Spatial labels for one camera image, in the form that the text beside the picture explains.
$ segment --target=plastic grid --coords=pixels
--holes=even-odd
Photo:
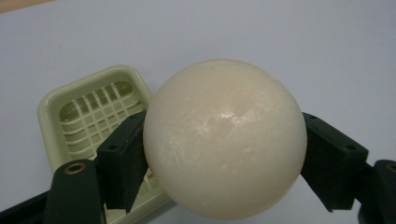
[[[111,83],[65,105],[61,126],[72,160],[92,159],[96,149],[122,123],[144,110],[134,88],[127,82]]]

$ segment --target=plastic basket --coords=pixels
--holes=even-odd
[[[93,160],[100,144],[125,118],[147,109],[151,98],[137,71],[126,65],[108,67],[51,91],[37,113],[52,172],[69,161]],[[131,213],[106,210],[106,221],[135,222],[169,201],[148,169]]]

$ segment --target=white background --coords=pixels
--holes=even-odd
[[[113,64],[152,92],[192,63],[231,58],[280,79],[304,112],[396,161],[396,2],[55,1],[0,14],[0,211],[50,188],[36,117],[49,91]],[[358,223],[300,177],[277,205],[230,223]],[[169,206],[149,223],[229,223]]]

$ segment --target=sphere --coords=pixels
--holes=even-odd
[[[149,168],[177,203],[237,219],[278,202],[304,163],[306,129],[290,92],[257,66],[211,60],[167,80],[148,107]]]

